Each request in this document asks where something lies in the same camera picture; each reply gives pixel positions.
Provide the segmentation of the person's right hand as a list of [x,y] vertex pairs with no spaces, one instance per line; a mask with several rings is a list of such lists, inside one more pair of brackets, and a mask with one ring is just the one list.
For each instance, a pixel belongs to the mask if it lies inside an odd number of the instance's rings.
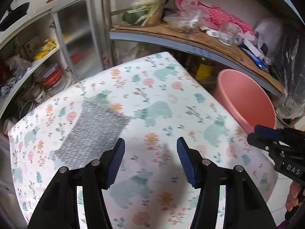
[[287,196],[285,208],[287,211],[291,211],[298,204],[298,195],[301,191],[302,185],[293,181],[290,185],[289,193]]

